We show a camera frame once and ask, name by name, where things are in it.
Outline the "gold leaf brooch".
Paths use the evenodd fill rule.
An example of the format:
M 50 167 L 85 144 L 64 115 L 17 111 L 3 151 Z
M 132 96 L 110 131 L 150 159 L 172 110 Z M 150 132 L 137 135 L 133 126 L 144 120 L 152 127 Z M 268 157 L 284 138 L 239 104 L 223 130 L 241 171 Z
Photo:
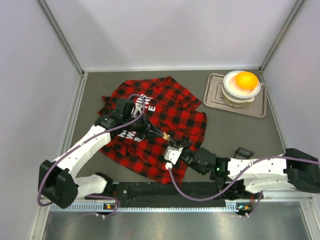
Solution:
M 163 139 L 166 141 L 169 141 L 171 139 L 171 136 L 165 132 L 163 132 Z

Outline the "red black plaid shirt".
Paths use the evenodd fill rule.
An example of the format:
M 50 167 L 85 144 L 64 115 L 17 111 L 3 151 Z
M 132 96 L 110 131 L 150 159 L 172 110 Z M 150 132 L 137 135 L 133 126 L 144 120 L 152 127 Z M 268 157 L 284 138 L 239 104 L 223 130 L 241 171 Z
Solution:
M 109 114 L 119 98 L 139 94 L 145 100 L 145 115 L 161 132 L 176 141 L 190 141 L 190 150 L 200 149 L 206 132 L 207 116 L 196 109 L 201 101 L 171 76 L 124 81 L 110 96 L 103 96 Z M 165 167 L 164 153 L 168 142 L 163 138 L 140 140 L 135 131 L 123 130 L 100 152 L 127 169 L 161 184 L 171 182 Z

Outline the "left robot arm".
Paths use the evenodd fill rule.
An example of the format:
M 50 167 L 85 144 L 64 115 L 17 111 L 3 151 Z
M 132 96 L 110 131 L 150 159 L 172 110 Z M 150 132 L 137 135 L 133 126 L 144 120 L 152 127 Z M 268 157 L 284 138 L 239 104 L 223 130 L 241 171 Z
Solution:
M 106 175 L 77 175 L 96 152 L 124 130 L 136 132 L 141 140 L 164 136 L 142 112 L 101 116 L 66 153 L 40 165 L 37 198 L 46 197 L 50 203 L 65 209 L 78 198 L 105 192 L 112 183 Z

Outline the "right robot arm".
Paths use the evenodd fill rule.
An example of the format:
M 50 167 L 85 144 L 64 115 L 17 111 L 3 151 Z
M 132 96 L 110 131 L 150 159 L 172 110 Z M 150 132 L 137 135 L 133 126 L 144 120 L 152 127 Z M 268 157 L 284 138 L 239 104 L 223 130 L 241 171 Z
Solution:
M 320 192 L 320 162 L 317 158 L 295 148 L 287 148 L 283 155 L 259 159 L 237 159 L 217 157 L 205 148 L 194 152 L 190 143 L 168 146 L 164 152 L 165 167 L 172 176 L 172 168 L 178 162 L 186 163 L 201 175 L 210 174 L 216 184 L 217 193 L 202 198 L 214 200 L 227 192 L 251 194 L 268 190 L 295 189 L 300 192 Z

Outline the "metal tray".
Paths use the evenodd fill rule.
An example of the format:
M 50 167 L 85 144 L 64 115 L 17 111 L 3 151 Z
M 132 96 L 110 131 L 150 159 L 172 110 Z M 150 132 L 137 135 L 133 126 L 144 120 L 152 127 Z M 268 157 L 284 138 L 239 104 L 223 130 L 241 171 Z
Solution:
M 255 118 L 267 115 L 267 89 L 263 83 L 255 97 L 235 99 L 225 89 L 223 79 L 221 74 L 209 75 L 203 99 L 205 106 Z

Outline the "stack of white paper plates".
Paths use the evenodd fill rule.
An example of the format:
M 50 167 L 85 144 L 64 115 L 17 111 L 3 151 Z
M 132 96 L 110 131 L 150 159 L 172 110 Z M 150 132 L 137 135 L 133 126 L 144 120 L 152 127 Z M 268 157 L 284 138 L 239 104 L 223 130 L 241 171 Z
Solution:
M 236 75 L 240 72 L 246 72 L 244 70 L 234 70 L 227 73 L 223 77 L 222 82 L 222 93 L 224 96 L 235 103 L 249 103 L 253 102 L 255 97 L 259 94 L 261 90 L 261 84 L 258 81 L 258 85 L 251 90 L 246 90 L 239 87 L 236 84 Z

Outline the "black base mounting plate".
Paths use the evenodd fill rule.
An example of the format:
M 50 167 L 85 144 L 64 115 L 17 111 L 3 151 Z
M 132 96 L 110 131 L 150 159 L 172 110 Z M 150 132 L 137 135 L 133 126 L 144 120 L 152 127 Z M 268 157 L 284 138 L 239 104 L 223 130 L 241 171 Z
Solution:
M 209 201 L 192 201 L 183 197 L 172 183 L 120 182 L 108 186 L 99 196 L 116 198 L 122 208 L 197 208 L 224 207 L 226 200 L 252 202 L 259 193 L 249 193 L 242 183 L 235 183 L 226 193 Z

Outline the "orange ball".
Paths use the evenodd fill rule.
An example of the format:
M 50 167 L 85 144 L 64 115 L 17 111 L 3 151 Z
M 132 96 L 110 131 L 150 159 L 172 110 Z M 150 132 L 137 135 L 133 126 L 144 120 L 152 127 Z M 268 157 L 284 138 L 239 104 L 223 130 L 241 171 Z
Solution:
M 235 76 L 235 82 L 244 90 L 253 90 L 258 85 L 259 80 L 253 73 L 242 71 Z

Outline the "black metal bracket stand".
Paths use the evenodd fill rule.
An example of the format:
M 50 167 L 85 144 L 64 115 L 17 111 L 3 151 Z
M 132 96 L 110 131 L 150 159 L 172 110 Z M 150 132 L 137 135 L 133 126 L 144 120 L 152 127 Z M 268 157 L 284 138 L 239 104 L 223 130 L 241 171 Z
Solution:
M 239 147 L 235 151 L 233 157 L 235 159 L 246 159 L 247 160 L 247 159 L 250 159 L 254 154 L 255 153 L 253 151 L 251 151 L 251 150 L 248 150 L 248 149 L 243 148 L 243 147 Z

